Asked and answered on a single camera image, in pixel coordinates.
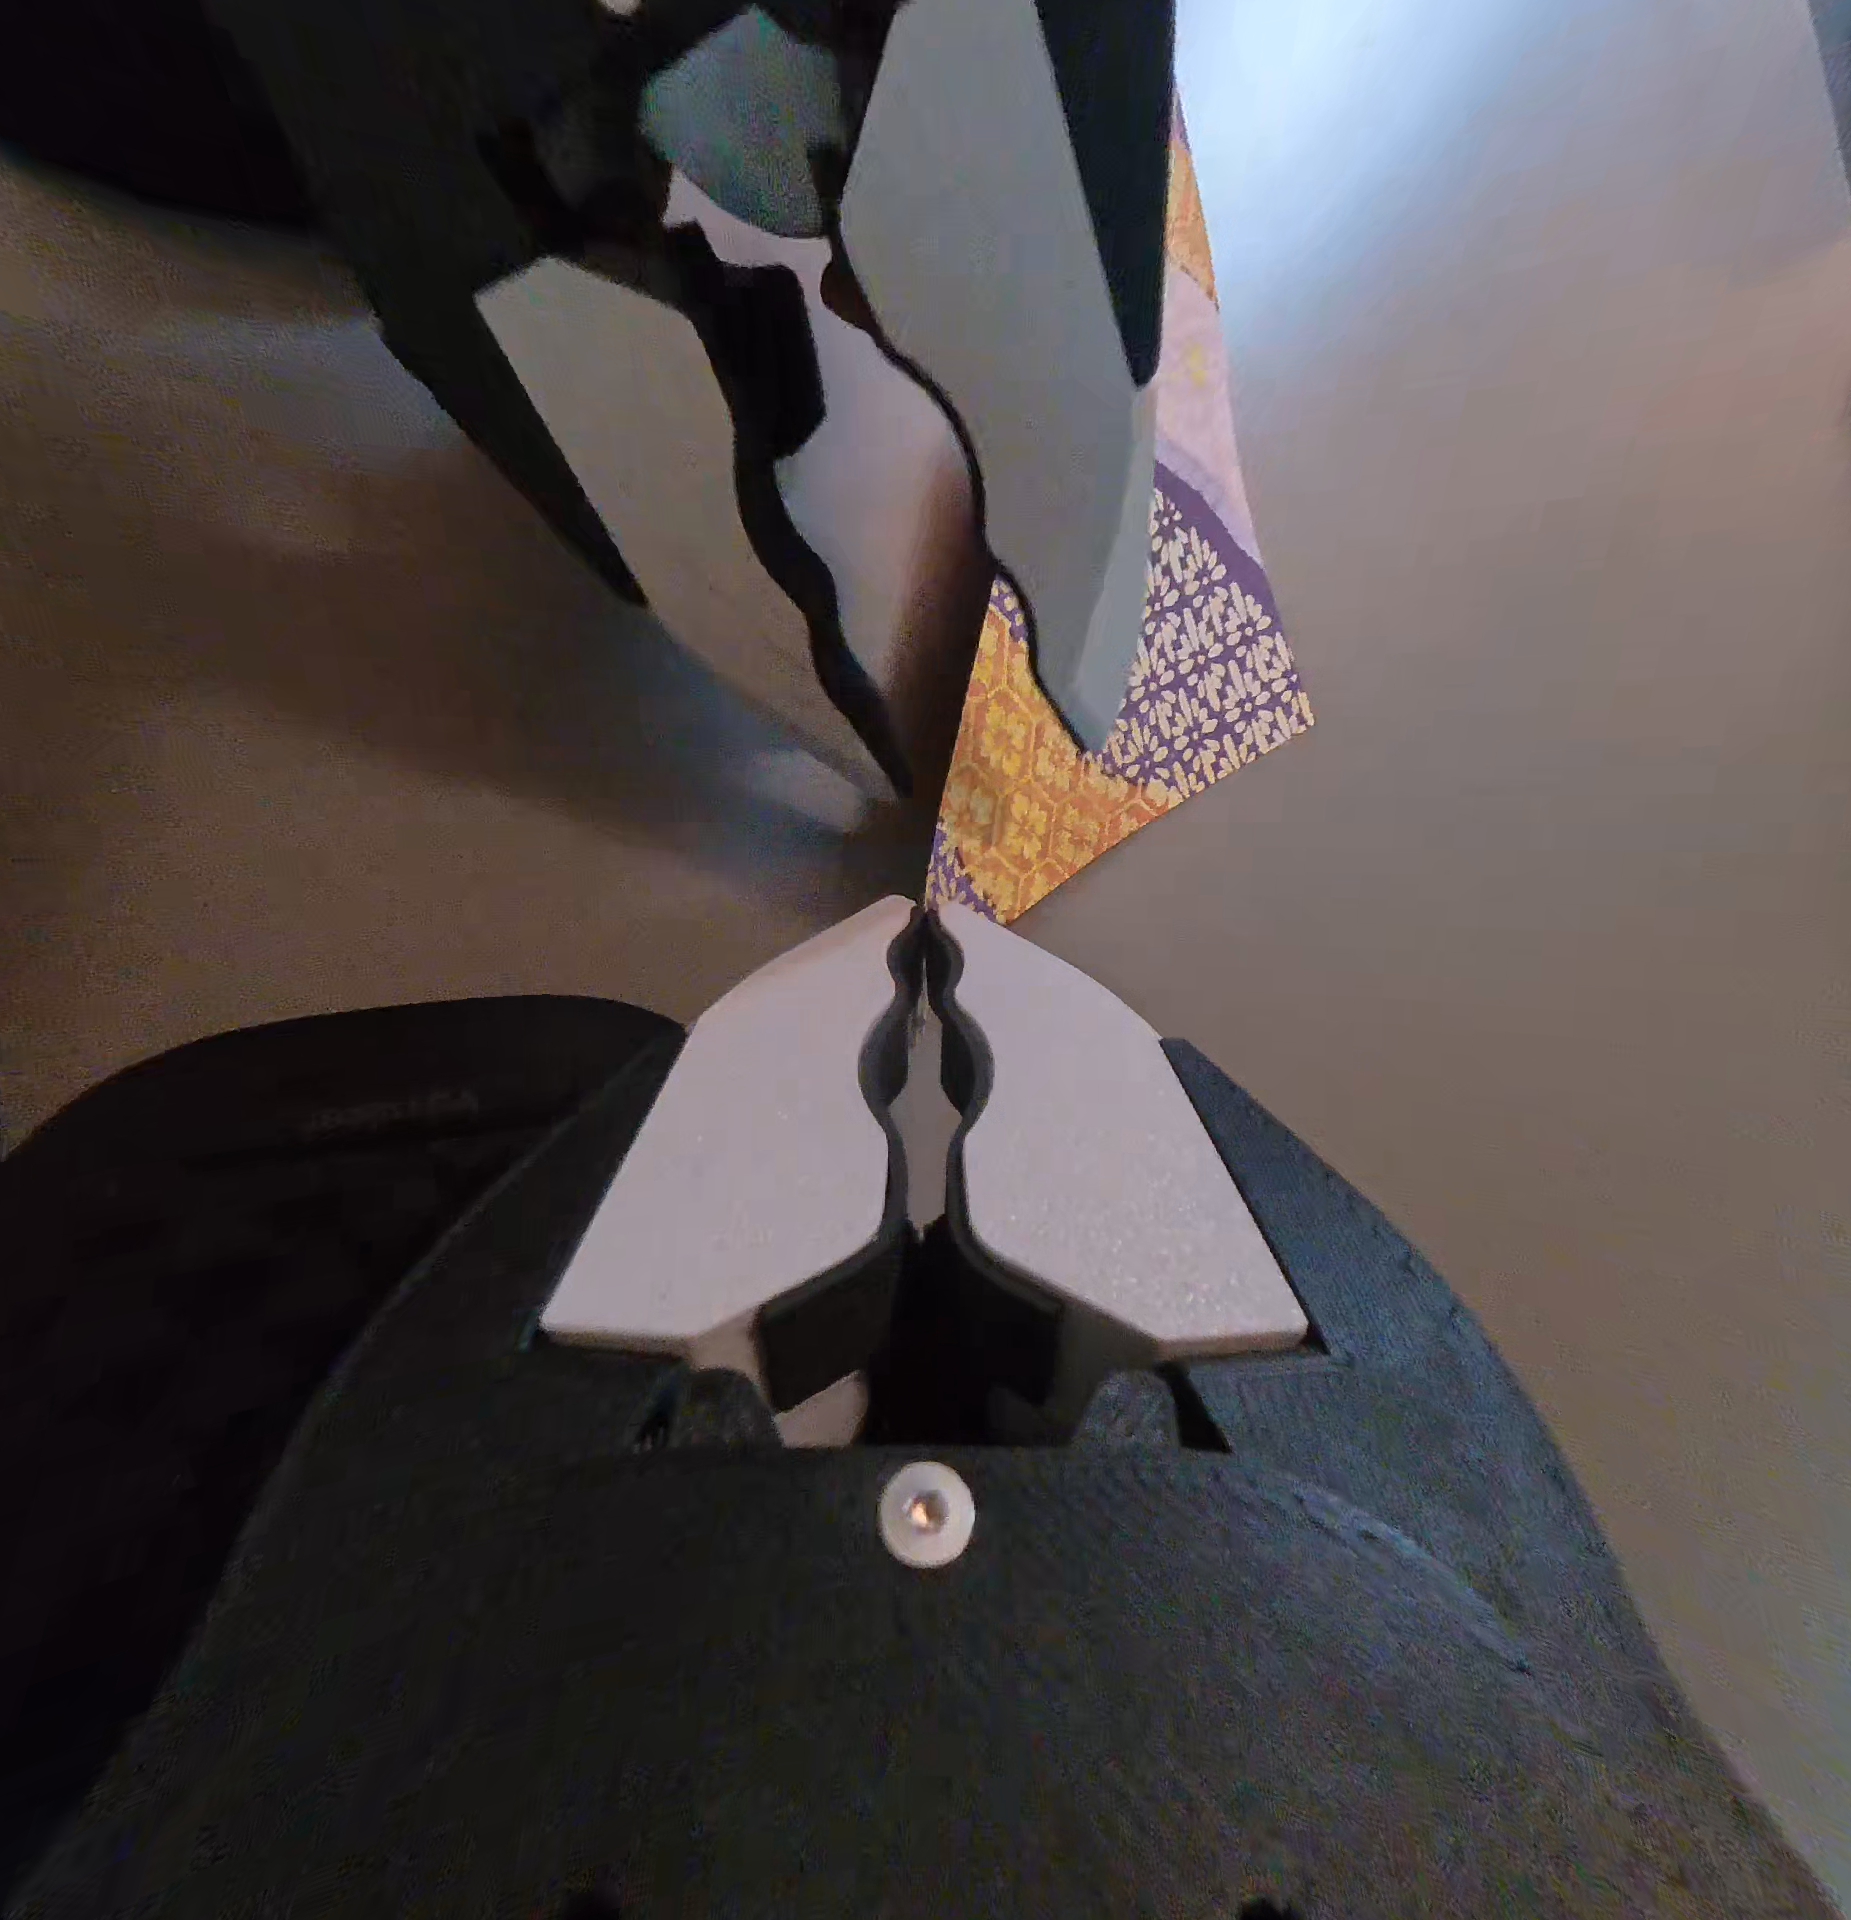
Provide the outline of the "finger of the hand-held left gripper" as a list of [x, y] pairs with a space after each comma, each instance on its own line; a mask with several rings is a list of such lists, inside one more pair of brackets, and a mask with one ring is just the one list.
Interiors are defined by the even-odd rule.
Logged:
[[899, 5], [839, 204], [1081, 750], [1109, 744], [1144, 630], [1173, 59], [1171, 4]]
[[677, 222], [476, 287], [371, 276], [385, 342], [571, 537], [598, 532], [699, 665], [875, 801], [914, 795], [887, 594], [829, 489], [822, 249]]

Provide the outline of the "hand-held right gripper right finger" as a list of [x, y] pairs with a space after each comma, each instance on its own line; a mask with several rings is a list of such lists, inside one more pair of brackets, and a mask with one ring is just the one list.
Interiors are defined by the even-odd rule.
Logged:
[[1075, 1420], [1120, 1370], [1301, 1351], [1309, 1316], [1153, 1026], [974, 909], [936, 936], [945, 1216], [1005, 1392]]

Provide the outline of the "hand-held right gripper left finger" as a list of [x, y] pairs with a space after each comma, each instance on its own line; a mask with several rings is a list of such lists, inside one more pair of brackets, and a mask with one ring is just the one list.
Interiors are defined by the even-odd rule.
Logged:
[[690, 1026], [538, 1316], [563, 1345], [756, 1386], [775, 1420], [864, 1420], [907, 1245], [922, 916], [887, 897]]

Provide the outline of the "purple yellow patterned origami paper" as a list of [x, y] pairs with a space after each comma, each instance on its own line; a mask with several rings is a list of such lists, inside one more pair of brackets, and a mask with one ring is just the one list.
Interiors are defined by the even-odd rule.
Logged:
[[1209, 226], [1173, 107], [1148, 585], [1118, 726], [1084, 752], [992, 581], [922, 901], [1007, 925], [1315, 717], [1251, 520]]

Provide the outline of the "black rounded object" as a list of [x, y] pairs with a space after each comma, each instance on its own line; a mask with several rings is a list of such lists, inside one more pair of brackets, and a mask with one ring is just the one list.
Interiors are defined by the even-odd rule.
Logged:
[[582, 996], [270, 1020], [104, 1077], [0, 1162], [0, 1914], [365, 1322], [677, 1037]]

